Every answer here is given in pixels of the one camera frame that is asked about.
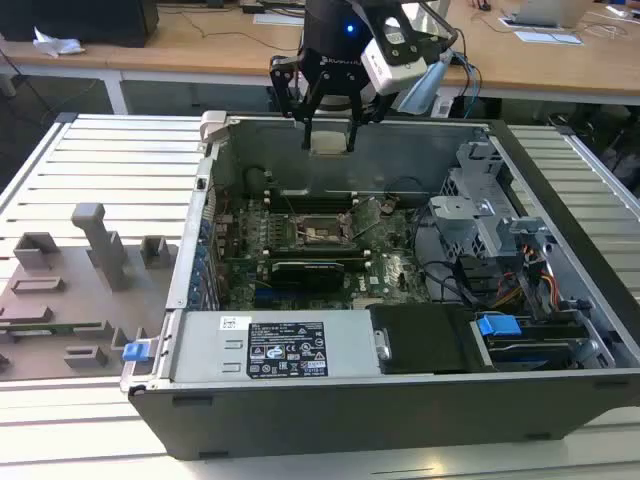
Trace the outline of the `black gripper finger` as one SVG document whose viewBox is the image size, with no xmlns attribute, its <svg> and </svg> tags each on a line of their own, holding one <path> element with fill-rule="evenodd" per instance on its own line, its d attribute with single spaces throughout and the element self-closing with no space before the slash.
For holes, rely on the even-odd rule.
<svg viewBox="0 0 640 480">
<path fill-rule="evenodd" d="M 297 100 L 290 89 L 290 83 L 299 74 L 308 84 L 302 100 Z M 319 55 L 299 53 L 292 57 L 274 56 L 269 75 L 282 115 L 304 125 L 302 149 L 309 150 L 313 117 L 328 91 L 328 70 L 322 65 Z"/>
<path fill-rule="evenodd" d="M 346 151 L 353 152 L 358 130 L 369 123 L 380 123 L 396 100 L 396 94 L 376 94 L 371 104 L 363 106 L 361 89 L 355 79 L 350 78 L 346 82 L 346 91 L 351 105 L 351 117 L 347 130 Z"/>
</svg>

